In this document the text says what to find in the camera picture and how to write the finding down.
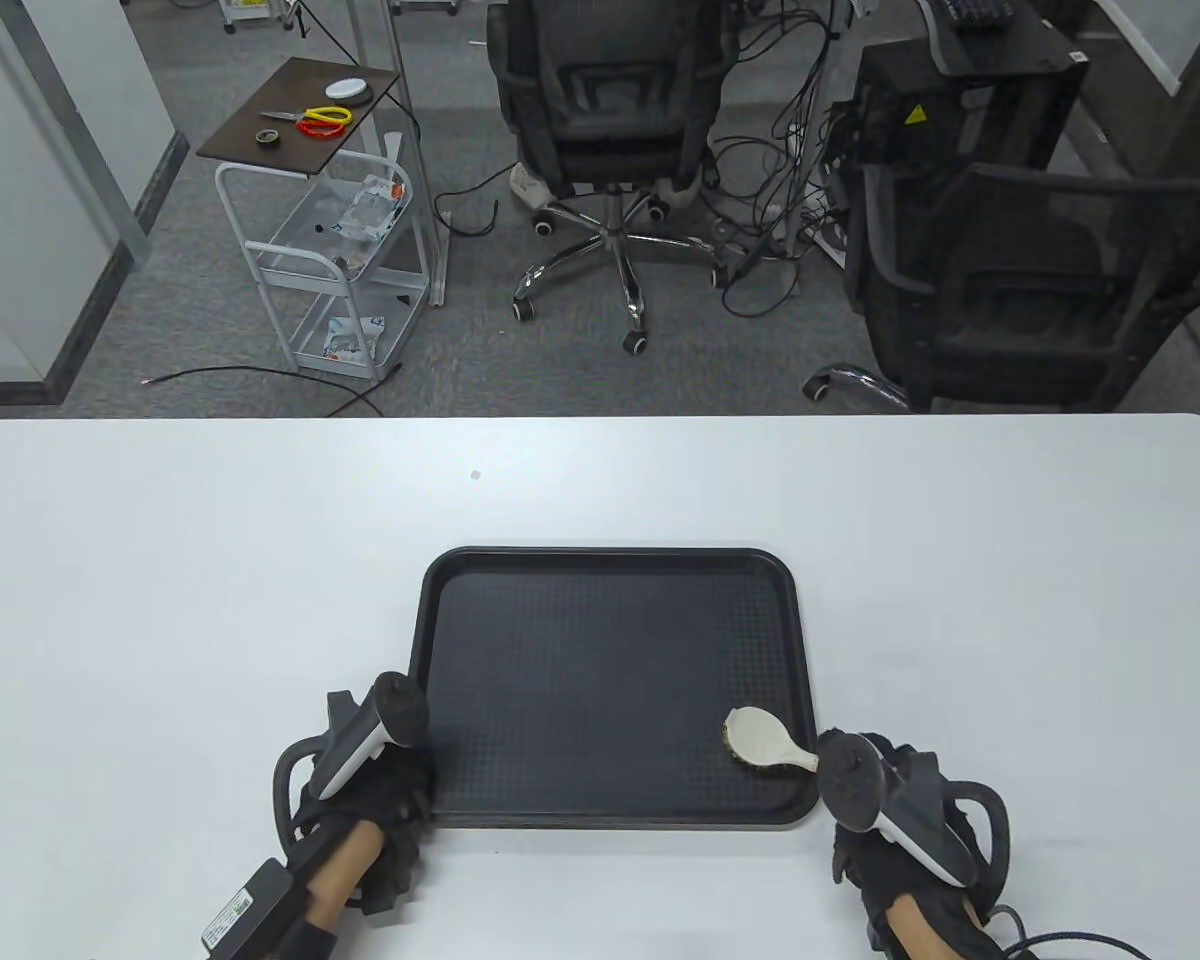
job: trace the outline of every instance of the chair base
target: chair base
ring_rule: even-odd
[[[876,397],[887,401],[890,406],[901,407],[907,413],[914,412],[904,390],[894,386],[883,376],[876,376],[870,370],[864,370],[852,364],[833,364],[821,367],[818,372],[815,372],[815,374],[805,380],[805,385],[800,391],[814,403],[820,403],[827,400],[827,394],[830,391],[832,384],[838,382],[868,390],[870,394],[875,394]]]
[[[604,192],[604,221],[572,210],[558,200],[551,200],[540,206],[533,215],[533,227],[539,236],[548,236],[554,229],[554,220],[565,220],[568,223],[576,223],[581,227],[595,230],[582,242],[575,242],[572,247],[566,247],[548,260],[530,266],[524,271],[512,294],[512,311],[520,322],[532,320],[536,316],[533,310],[530,296],[536,293],[542,280],[547,278],[554,270],[568,264],[583,259],[601,250],[612,253],[614,264],[618,268],[618,280],[622,283],[623,296],[626,299],[626,317],[631,320],[631,332],[623,340],[623,349],[629,355],[640,356],[644,348],[649,346],[649,334],[646,330],[646,294],[640,288],[640,280],[636,270],[631,265],[631,257],[628,256],[632,246],[660,247],[664,250],[684,250],[696,253],[704,253],[710,257],[710,284],[715,288],[724,288],[728,282],[727,271],[718,259],[715,247],[704,239],[696,236],[649,236],[649,234],[631,233],[631,221],[646,210],[654,202],[650,191],[642,191],[636,196],[631,206],[623,210],[622,188],[610,187]]]

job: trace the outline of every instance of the wrist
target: wrist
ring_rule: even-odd
[[[978,923],[967,902],[966,910],[970,923]],[[920,905],[910,893],[904,893],[894,900],[893,906],[884,911],[884,918],[893,936],[898,937],[898,943],[901,943],[911,960],[964,960],[964,956],[953,950],[952,946],[934,931],[922,913]]]
[[[382,854],[382,845],[386,838],[377,823],[361,820],[352,828],[347,840],[334,851],[329,860],[307,883],[311,902],[307,907],[307,923],[322,931],[332,931],[338,925],[338,918],[347,906],[352,893],[356,892],[364,872],[372,868]]]

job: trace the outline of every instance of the brush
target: brush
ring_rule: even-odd
[[[818,755],[800,750],[786,724],[758,707],[737,707],[724,719],[724,745],[751,767],[800,767],[818,773]]]

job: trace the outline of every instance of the black glove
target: black glove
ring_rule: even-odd
[[[818,742],[838,733],[839,731],[828,731],[818,738]],[[884,762],[892,764],[905,776],[907,756],[914,754],[916,750],[907,745],[894,748],[878,733],[866,733],[865,737],[880,750]],[[989,869],[988,862],[979,850],[978,836],[974,834],[974,828],[970,826],[970,818],[966,818],[965,814],[960,812],[960,809],[953,803],[944,804],[943,812],[947,824],[974,854],[979,877],[985,878]],[[984,958],[1001,960],[1003,956],[996,941],[992,941],[976,926],[965,908],[967,900],[974,906],[980,922],[985,923],[988,922],[988,911],[996,905],[994,898],[998,892],[990,892],[983,883],[971,888],[971,890],[961,890],[961,888],[943,883],[906,850],[889,842],[877,830],[853,833],[836,824],[836,848],[832,856],[832,877],[838,883],[844,877],[848,877],[850,882],[859,888],[862,906],[866,908],[870,922],[872,946],[876,950],[884,950],[896,960],[906,958],[906,950],[893,936],[886,911],[893,906],[898,898],[907,895],[907,893],[914,898],[930,928],[965,960],[983,960]]]
[[[312,840],[325,835],[325,842],[295,847],[289,872],[306,883],[328,856],[322,851],[341,844],[361,820],[371,820],[386,840],[379,858],[364,875],[358,906],[366,916],[390,910],[412,882],[418,840],[432,820],[434,786],[436,762],[430,750],[388,745],[379,758],[367,760],[329,800],[317,800],[310,786],[302,787],[293,826]]]

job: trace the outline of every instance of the yellow scissors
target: yellow scissors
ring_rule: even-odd
[[[263,110],[263,116],[272,120],[286,120],[294,124],[299,131],[307,137],[316,137],[317,140],[331,140],[332,137],[341,137],[350,127],[356,115],[344,106],[313,106],[300,114],[284,113],[283,110]]]

